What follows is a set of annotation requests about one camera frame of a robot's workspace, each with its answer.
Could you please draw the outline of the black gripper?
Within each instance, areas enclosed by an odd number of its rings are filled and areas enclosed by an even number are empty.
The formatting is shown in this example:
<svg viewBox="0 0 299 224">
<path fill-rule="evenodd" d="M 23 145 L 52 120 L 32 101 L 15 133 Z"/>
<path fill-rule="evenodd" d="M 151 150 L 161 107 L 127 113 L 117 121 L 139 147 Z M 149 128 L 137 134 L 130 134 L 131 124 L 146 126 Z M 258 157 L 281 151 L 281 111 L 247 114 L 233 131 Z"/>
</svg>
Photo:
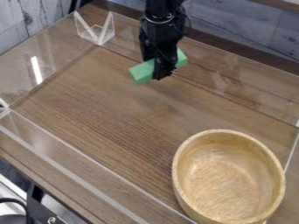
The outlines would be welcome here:
<svg viewBox="0 0 299 224">
<path fill-rule="evenodd" d="M 186 34 L 186 20 L 182 13 L 177 13 L 166 21 L 151 21 L 147 16 L 141 18 L 141 51 L 145 61 L 154 59 L 155 80 L 171 76 L 177 69 L 177 47 Z"/>
</svg>

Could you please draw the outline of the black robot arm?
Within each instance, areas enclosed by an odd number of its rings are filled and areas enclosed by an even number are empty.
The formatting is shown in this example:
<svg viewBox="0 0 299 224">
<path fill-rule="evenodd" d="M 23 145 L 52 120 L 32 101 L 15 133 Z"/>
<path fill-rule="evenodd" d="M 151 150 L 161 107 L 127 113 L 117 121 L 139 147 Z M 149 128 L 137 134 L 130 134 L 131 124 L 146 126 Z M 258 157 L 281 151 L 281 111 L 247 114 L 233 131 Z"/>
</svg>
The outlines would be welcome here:
<svg viewBox="0 0 299 224">
<path fill-rule="evenodd" d="M 178 43 L 186 35 L 187 20 L 183 2 L 146 0 L 139 41 L 143 60 L 154 60 L 153 77 L 157 80 L 173 75 L 179 62 Z"/>
</svg>

